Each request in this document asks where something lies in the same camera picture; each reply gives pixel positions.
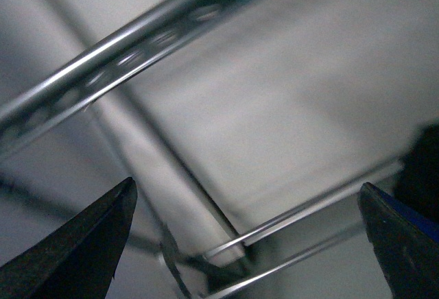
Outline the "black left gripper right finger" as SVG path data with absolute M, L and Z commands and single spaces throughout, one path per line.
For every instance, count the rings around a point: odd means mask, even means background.
M 369 182 L 357 203 L 392 297 L 437 298 L 438 224 Z

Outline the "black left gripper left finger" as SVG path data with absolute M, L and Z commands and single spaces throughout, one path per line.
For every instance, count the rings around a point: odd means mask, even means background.
M 126 178 L 1 266 L 2 298 L 105 298 L 126 246 L 137 188 Z

